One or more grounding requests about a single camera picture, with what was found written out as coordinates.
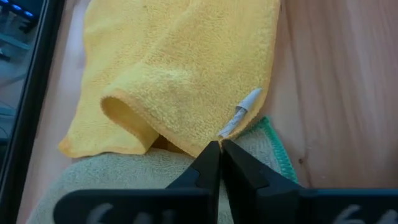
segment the wooden surface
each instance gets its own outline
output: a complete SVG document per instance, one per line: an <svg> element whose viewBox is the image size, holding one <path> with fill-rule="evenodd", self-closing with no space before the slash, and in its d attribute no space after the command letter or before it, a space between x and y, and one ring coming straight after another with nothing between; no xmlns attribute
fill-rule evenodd
<svg viewBox="0 0 398 224"><path fill-rule="evenodd" d="M83 14L67 0L18 223L72 163L57 150L84 67ZM309 187L398 187L398 1L282 3L269 114Z"/></svg>

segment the yellow microfiber cloth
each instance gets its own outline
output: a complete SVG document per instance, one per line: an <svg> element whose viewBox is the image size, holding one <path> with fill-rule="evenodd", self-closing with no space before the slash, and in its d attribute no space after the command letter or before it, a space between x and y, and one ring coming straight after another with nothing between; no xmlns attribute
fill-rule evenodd
<svg viewBox="0 0 398 224"><path fill-rule="evenodd" d="M271 77L279 0L92 0L70 157L143 154L163 135L197 156L262 88L229 134L257 115Z"/></svg>

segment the black frame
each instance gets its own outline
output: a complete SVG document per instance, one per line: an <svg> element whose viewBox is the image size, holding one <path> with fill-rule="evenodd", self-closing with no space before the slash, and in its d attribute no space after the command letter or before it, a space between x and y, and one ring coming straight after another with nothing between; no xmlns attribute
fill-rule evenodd
<svg viewBox="0 0 398 224"><path fill-rule="evenodd" d="M17 221L64 4L65 0L43 3L28 76L0 170L0 223Z"/></svg>

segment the blue light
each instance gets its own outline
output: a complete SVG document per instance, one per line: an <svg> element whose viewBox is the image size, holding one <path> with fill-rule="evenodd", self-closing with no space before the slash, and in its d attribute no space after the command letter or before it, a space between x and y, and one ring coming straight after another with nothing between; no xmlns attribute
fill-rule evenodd
<svg viewBox="0 0 398 224"><path fill-rule="evenodd" d="M30 13L30 12L28 12L28 11L25 11L24 14L27 15L27 16L29 16L29 17L33 17L33 14Z"/></svg>
<svg viewBox="0 0 398 224"><path fill-rule="evenodd" d="M12 5L12 7L15 9L15 10L21 10L22 8L21 7L19 7L19 6L17 6L17 5Z"/></svg>

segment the green towel edge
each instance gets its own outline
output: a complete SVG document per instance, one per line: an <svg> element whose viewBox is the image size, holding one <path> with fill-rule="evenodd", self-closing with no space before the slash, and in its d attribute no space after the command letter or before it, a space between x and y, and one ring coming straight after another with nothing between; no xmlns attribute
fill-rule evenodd
<svg viewBox="0 0 398 224"><path fill-rule="evenodd" d="M242 134L240 134L240 136L247 133L252 133L257 129L263 130L267 138L270 140L275 158L280 166L281 174L289 180L298 183L299 180L294 171L292 162L289 159L289 155L287 154L285 147L282 144L282 141L278 138L277 133L272 127L270 118L268 116L263 117L259 122L257 122L257 124L255 124L247 131L244 131Z"/></svg>

